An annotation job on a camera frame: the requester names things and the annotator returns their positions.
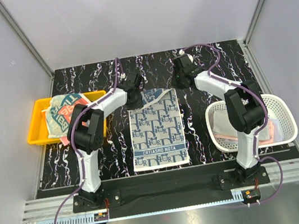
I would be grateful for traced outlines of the blue patterned white towel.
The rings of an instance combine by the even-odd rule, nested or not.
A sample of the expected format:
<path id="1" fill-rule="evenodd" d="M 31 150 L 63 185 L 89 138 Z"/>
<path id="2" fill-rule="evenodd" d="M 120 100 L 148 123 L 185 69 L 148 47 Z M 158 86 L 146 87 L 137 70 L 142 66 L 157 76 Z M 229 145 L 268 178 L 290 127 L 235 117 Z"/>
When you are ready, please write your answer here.
<path id="1" fill-rule="evenodd" d="M 146 90 L 142 102 L 142 108 L 129 111 L 134 172 L 189 163 L 176 90 Z"/>

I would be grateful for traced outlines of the pink towel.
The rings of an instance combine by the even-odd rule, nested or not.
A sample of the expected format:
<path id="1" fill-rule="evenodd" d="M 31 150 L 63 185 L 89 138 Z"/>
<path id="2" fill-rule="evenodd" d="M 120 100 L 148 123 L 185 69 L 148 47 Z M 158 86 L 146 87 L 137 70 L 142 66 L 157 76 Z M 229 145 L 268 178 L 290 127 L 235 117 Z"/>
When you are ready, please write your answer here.
<path id="1" fill-rule="evenodd" d="M 261 131 L 260 134 L 260 140 L 259 144 L 260 145 L 267 145 L 267 144 L 272 144 L 274 142 L 275 138 L 275 125 L 273 124 L 272 121 L 269 121 L 268 127 L 264 128 L 263 131 Z M 222 134 L 214 134 L 215 139 L 225 139 L 225 140 L 238 140 L 236 136 L 228 136 L 228 135 L 222 135 Z"/>

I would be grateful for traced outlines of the cream white towel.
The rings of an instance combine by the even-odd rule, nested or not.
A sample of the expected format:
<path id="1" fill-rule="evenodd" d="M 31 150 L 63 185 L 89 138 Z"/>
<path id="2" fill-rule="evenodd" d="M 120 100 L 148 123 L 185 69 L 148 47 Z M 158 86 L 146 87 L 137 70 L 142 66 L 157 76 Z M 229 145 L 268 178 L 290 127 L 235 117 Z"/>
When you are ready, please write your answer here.
<path id="1" fill-rule="evenodd" d="M 216 135 L 237 136 L 237 132 L 228 119 L 226 110 L 217 110 L 213 114 L 213 132 Z"/>

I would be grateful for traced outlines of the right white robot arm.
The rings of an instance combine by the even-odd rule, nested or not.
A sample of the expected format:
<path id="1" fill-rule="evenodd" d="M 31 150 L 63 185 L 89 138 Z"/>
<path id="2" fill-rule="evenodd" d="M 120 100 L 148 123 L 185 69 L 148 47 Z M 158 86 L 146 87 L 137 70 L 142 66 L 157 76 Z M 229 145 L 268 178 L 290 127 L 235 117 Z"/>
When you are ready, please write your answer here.
<path id="1" fill-rule="evenodd" d="M 258 136 L 268 124 L 267 108 L 256 84 L 253 81 L 237 83 L 215 75 L 193 63 L 187 54 L 181 54 L 172 62 L 173 88 L 193 88 L 225 101 L 229 122 L 238 136 L 237 166 L 232 177 L 241 185 L 248 186 L 260 171 Z"/>

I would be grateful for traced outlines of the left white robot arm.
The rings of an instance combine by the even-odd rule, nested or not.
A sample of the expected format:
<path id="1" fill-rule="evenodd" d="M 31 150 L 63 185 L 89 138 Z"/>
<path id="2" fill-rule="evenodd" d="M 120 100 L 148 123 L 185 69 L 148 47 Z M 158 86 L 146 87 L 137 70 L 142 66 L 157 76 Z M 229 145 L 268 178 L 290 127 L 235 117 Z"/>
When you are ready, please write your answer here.
<path id="1" fill-rule="evenodd" d="M 67 138 L 78 159 L 80 173 L 78 195 L 92 209 L 100 208 L 104 202 L 98 172 L 98 151 L 104 141 L 104 121 L 120 107 L 128 110 L 143 107 L 142 81 L 140 74 L 129 73 L 118 86 L 101 98 L 89 104 L 74 106 Z"/>

